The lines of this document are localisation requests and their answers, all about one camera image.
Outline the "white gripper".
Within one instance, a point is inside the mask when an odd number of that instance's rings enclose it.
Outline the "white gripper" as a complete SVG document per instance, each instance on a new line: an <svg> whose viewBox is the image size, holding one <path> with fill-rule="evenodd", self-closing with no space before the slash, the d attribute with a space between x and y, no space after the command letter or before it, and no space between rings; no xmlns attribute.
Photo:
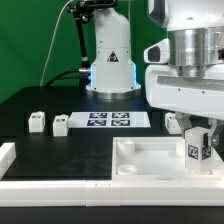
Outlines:
<svg viewBox="0 0 224 224"><path fill-rule="evenodd" d="M192 128L190 114L209 120L209 144L219 145L224 129L224 65L210 66L203 78L183 78L168 65L149 65L146 98L151 107L174 111L181 134Z"/></svg>

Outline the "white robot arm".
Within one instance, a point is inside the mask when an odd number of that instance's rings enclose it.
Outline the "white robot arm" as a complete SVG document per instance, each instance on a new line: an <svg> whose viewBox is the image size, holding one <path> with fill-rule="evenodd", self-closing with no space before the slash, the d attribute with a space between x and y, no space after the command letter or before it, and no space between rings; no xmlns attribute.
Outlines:
<svg viewBox="0 0 224 224"><path fill-rule="evenodd" d="M173 111L183 133L192 115L208 118L208 141L217 145L224 129L224 0L148 0L148 15L167 31L144 51L149 104ZM138 90L129 21L100 6L94 22L97 56L87 92L111 99Z"/></svg>

